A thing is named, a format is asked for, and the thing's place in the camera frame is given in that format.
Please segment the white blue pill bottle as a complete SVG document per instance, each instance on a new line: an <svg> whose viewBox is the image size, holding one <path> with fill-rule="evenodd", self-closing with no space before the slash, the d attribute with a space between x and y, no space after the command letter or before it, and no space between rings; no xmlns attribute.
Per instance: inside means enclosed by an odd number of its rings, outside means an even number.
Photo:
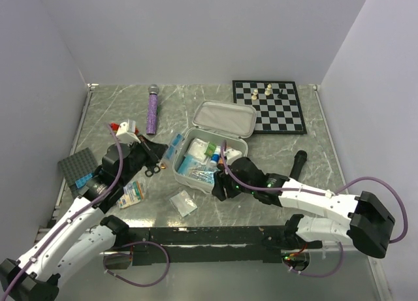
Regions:
<svg viewBox="0 0 418 301"><path fill-rule="evenodd" d="M210 164L217 165L219 163L220 152L215 152L211 157Z"/></svg>

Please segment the small black scissors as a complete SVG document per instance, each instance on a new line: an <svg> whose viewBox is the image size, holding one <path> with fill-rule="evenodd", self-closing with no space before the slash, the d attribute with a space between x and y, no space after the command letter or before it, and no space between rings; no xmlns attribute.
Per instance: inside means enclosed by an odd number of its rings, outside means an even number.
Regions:
<svg viewBox="0 0 418 301"><path fill-rule="evenodd" d="M161 171L161 168L158 165L148 166L145 170L145 176L151 178L154 174L157 174Z"/></svg>

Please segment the small green medicine box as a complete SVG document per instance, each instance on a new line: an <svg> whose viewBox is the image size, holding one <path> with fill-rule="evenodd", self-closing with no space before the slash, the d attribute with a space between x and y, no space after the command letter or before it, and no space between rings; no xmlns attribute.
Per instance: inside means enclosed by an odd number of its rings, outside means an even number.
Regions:
<svg viewBox="0 0 418 301"><path fill-rule="evenodd" d="M206 147L206 150L205 150L204 154L211 157L211 156L213 156L216 148L217 148L217 145L215 143L209 142L207 147Z"/></svg>

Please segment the blue white pouch bag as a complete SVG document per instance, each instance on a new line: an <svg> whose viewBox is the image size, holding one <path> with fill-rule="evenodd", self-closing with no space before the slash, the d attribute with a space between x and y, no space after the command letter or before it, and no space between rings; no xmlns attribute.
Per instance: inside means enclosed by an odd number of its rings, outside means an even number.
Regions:
<svg viewBox="0 0 418 301"><path fill-rule="evenodd" d="M214 184L215 169L207 164L202 164L191 155L186 155L181 162L177 173L201 182Z"/></svg>

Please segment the bandage box plastic bag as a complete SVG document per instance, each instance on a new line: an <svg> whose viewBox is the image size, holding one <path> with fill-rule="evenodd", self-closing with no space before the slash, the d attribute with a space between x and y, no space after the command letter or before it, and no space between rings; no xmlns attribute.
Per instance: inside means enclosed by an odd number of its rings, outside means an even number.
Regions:
<svg viewBox="0 0 418 301"><path fill-rule="evenodd" d="M144 200L146 194L146 181L144 178L129 182L123 188L123 195L117 201L119 209L128 208Z"/></svg>

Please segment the large gauze plastic bag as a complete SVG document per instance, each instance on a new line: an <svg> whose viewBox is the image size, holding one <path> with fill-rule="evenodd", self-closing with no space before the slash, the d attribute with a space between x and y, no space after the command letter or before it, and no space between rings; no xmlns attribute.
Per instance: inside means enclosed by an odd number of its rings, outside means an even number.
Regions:
<svg viewBox="0 0 418 301"><path fill-rule="evenodd" d="M195 138L189 145L187 153L192 156L196 161L204 163L207 156L206 150L209 143L207 141Z"/></svg>

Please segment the blue packets plastic bag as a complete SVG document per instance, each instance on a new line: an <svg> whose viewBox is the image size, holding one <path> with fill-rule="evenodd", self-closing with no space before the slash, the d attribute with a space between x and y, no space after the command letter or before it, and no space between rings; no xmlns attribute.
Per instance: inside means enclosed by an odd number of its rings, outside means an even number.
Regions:
<svg viewBox="0 0 418 301"><path fill-rule="evenodd" d="M182 145L183 141L184 141L184 136L180 133L176 133L172 137L169 143L169 146L161 160L161 164L165 165L166 168L168 168L175 160L178 149Z"/></svg>

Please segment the white medicine kit case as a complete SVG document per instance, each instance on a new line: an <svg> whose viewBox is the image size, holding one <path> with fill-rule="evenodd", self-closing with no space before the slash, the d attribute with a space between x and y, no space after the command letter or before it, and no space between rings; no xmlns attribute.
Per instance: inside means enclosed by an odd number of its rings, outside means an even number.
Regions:
<svg viewBox="0 0 418 301"><path fill-rule="evenodd" d="M192 141L198 138L218 146L226 142L246 156L248 145L245 139L253 134L256 118L256 110L250 105L217 101L201 103L193 116L193 127L185 132L180 149L174 155L171 166L174 179L182 185L210 194L214 187L212 183L180 173L181 164Z"/></svg>

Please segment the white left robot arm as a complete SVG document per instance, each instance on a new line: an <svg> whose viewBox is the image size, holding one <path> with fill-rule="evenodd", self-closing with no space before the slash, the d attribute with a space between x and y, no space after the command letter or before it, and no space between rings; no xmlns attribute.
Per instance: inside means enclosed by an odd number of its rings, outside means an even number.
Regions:
<svg viewBox="0 0 418 301"><path fill-rule="evenodd" d="M129 226L107 212L142 168L147 176L160 171L167 148L146 138L111 145L65 215L29 251L1 263L3 296L55 300L65 279L92 257L111 248L125 248Z"/></svg>

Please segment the small gauze zip bag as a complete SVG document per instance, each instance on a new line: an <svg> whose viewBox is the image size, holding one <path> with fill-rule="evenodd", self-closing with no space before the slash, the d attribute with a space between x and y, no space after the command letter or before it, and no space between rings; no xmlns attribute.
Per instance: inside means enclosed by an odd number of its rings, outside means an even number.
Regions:
<svg viewBox="0 0 418 301"><path fill-rule="evenodd" d="M185 190L176 193L174 196L170 197L169 200L182 217L189 215L197 209L194 200Z"/></svg>

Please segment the grey brick baseplate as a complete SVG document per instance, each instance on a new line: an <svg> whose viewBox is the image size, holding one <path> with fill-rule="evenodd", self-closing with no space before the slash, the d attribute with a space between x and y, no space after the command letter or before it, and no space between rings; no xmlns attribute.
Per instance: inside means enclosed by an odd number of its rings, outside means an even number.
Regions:
<svg viewBox="0 0 418 301"><path fill-rule="evenodd" d="M63 174L67 186L73 198L78 196L75 181L86 174L94 173L98 167L97 160L89 148L78 151L58 162L58 167Z"/></svg>

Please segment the blue toy brick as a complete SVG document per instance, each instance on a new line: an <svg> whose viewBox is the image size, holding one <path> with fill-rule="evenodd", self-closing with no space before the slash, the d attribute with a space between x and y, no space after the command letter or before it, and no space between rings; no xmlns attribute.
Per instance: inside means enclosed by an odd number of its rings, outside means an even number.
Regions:
<svg viewBox="0 0 418 301"><path fill-rule="evenodd" d="M85 176L83 176L83 177L81 177L81 178L77 179L77 180L75 181L76 188L77 188L77 189L81 189L83 186L85 186L85 185L87 184L87 182L88 182L90 179L92 179L92 177L93 177L93 174L92 174L92 173L89 173L89 174L86 174Z"/></svg>

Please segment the black white chessboard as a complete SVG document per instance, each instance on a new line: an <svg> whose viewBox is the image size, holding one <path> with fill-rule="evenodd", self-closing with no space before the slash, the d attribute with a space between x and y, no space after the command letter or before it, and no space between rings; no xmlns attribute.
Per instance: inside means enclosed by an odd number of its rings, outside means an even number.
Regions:
<svg viewBox="0 0 418 301"><path fill-rule="evenodd" d="M265 95L268 84L272 93ZM251 94L258 89L258 99L253 101ZM278 98L283 90L284 99ZM306 124L297 86L292 81L234 80L233 100L236 104L252 106L256 111L255 134L305 135Z"/></svg>

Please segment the white chess piece tall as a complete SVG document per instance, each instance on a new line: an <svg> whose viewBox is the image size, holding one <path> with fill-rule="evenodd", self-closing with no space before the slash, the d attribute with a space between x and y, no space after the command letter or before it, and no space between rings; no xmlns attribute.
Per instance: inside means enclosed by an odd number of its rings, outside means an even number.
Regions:
<svg viewBox="0 0 418 301"><path fill-rule="evenodd" d="M265 89L265 95L269 96L269 95L271 95L271 93L272 93L272 85L268 84L266 89Z"/></svg>

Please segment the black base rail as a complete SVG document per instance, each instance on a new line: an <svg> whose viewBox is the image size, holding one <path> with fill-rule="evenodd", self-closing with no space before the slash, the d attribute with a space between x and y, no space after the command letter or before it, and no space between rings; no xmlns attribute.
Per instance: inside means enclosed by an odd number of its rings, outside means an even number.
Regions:
<svg viewBox="0 0 418 301"><path fill-rule="evenodd" d="M130 228L108 252L132 254L134 266L165 263L161 245L175 262L262 261L281 263L281 255L303 249L321 249L319 240L305 242L285 226L148 227Z"/></svg>

